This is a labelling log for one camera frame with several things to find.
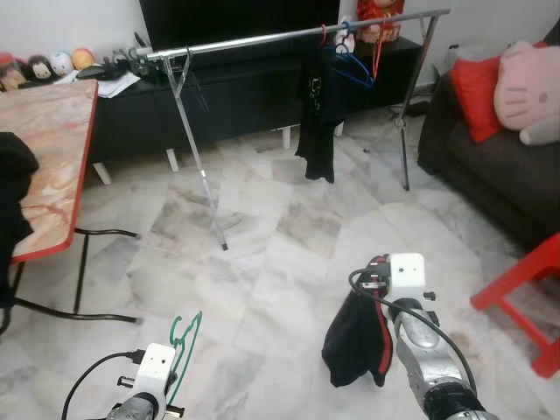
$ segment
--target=tv screen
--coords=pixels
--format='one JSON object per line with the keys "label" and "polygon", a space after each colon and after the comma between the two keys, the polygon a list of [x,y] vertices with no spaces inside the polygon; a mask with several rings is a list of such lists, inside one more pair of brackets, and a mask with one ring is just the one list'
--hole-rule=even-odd
{"label": "tv screen", "polygon": [[340,0],[140,0],[154,51],[335,24]]}

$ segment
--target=white cabinet leg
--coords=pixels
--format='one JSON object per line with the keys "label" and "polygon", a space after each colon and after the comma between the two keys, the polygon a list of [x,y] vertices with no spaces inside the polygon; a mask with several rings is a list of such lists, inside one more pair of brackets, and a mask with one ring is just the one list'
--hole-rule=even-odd
{"label": "white cabinet leg", "polygon": [[171,167],[171,170],[173,172],[178,172],[179,165],[177,164],[177,157],[175,156],[175,150],[167,149],[165,152],[167,153],[167,159],[169,160],[169,165]]}
{"label": "white cabinet leg", "polygon": [[282,146],[285,149],[290,148],[290,140],[291,140],[291,127],[284,127],[282,129]]}
{"label": "white cabinet leg", "polygon": [[94,164],[94,169],[97,172],[97,176],[99,177],[101,182],[106,186],[110,186],[113,181],[111,180],[111,176],[109,175],[109,172],[107,171],[105,165],[101,162],[98,162]]}
{"label": "white cabinet leg", "polygon": [[334,135],[335,135],[336,137],[342,136],[342,130],[343,130],[343,129],[344,129],[344,123],[341,122],[339,125],[337,125],[337,126],[334,128]]}

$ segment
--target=paper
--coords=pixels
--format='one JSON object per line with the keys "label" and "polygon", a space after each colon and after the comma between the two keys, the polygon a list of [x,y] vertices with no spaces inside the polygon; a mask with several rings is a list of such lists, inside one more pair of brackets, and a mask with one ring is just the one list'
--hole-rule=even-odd
{"label": "paper", "polygon": [[69,74],[64,76],[62,79],[56,80],[53,84],[54,85],[61,85],[63,83],[72,83],[73,81],[76,80],[76,74],[78,74],[78,70],[73,70]]}
{"label": "paper", "polygon": [[[71,73],[67,74],[60,80],[56,80],[54,82],[55,85],[61,83],[72,83],[76,81],[76,74],[78,74],[78,70],[73,70]],[[135,76],[131,72],[127,72],[122,75],[117,80],[99,80],[99,87],[97,89],[97,96],[101,98],[114,98],[115,96],[119,95],[124,89],[128,86],[135,84],[139,81],[140,78]]]}
{"label": "paper", "polygon": [[97,95],[101,98],[114,98],[124,89],[135,84],[140,78],[131,72],[125,73],[117,80],[104,81],[99,80]]}

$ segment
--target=clothes rack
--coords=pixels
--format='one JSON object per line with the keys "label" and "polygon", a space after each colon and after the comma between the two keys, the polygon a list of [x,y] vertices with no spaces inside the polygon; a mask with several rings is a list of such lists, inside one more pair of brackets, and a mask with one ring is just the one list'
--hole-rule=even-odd
{"label": "clothes rack", "polygon": [[[181,100],[181,91],[183,90],[183,86],[185,85],[186,77],[188,75],[193,56],[204,54],[204,53],[213,53],[218,51],[230,50],[234,48],[243,48],[244,46],[257,46],[260,44],[268,44],[272,42],[305,37],[310,35],[327,34],[340,30],[346,30],[348,28],[357,29],[370,25],[381,25],[381,24],[387,24],[391,22],[419,20],[421,23],[421,29],[423,33],[422,52],[420,54],[420,57],[416,61],[414,71],[412,73],[412,78],[410,80],[409,86],[406,91],[406,95],[404,97],[404,101],[402,103],[401,111],[399,112],[398,116],[394,120],[396,129],[399,130],[401,133],[401,158],[402,158],[402,175],[403,175],[402,187],[406,191],[408,191],[410,189],[410,182],[409,182],[409,169],[408,169],[407,158],[406,158],[406,122],[404,121],[404,115],[410,104],[410,99],[412,98],[412,94],[414,93],[414,87],[417,84],[418,75],[420,74],[420,70],[424,63],[426,53],[430,48],[430,43],[433,38],[434,31],[436,30],[438,19],[439,17],[443,15],[447,15],[450,12],[451,12],[450,9],[429,10],[429,11],[423,11],[419,13],[411,13],[408,15],[397,15],[397,16],[386,17],[386,18],[348,22],[348,24],[347,23],[332,24],[328,26],[322,25],[317,28],[303,29],[301,31],[288,31],[288,32],[281,32],[281,33],[273,33],[270,35],[261,35],[256,37],[230,39],[227,41],[214,42],[210,44],[185,46],[182,48],[162,50],[162,51],[152,52],[150,54],[147,54],[148,60],[162,61],[164,65],[164,70],[165,73],[167,74],[167,78],[169,79],[171,91],[173,93],[173,97],[177,104],[177,109],[181,121],[185,128],[186,137],[191,146],[192,155],[194,156],[194,162],[196,163],[197,170],[199,172],[200,181],[202,183],[202,187],[204,189],[206,198],[208,199],[208,202],[210,204],[210,209],[212,211],[212,228],[217,236],[218,241],[220,242],[221,247],[224,250],[228,249],[228,243],[226,242],[226,237],[218,221],[218,215],[217,215],[218,209],[212,197],[212,194],[210,193],[207,174],[204,170],[204,167],[202,166],[199,150],[194,140],[193,131],[191,130],[188,116],[186,115],[185,106],[183,105],[183,102]],[[428,24],[427,32],[424,34],[425,18],[429,18],[430,23]],[[175,78],[175,75],[173,74],[172,63],[171,63],[171,59],[175,59],[177,57],[185,57],[185,65],[183,66],[183,71],[181,72],[181,75],[179,76],[178,80]]]}

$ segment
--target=black cloth on table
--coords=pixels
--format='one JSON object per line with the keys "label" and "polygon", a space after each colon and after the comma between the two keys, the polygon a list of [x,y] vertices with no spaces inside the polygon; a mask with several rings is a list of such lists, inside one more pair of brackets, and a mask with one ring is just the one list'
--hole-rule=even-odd
{"label": "black cloth on table", "polygon": [[325,178],[334,182],[334,129],[347,115],[345,87],[351,83],[336,69],[347,66],[335,57],[332,48],[314,50],[304,60],[299,86],[303,107],[296,156],[307,160],[308,179]]}
{"label": "black cloth on table", "polygon": [[[368,274],[362,274],[357,283],[370,281]],[[321,354],[335,387],[346,386],[367,371],[382,387],[393,357],[393,340],[380,304],[351,291],[326,333]]]}
{"label": "black cloth on table", "polygon": [[21,213],[32,174],[39,163],[32,151],[13,133],[0,133],[0,308],[14,305],[8,268],[16,244],[32,232]]}

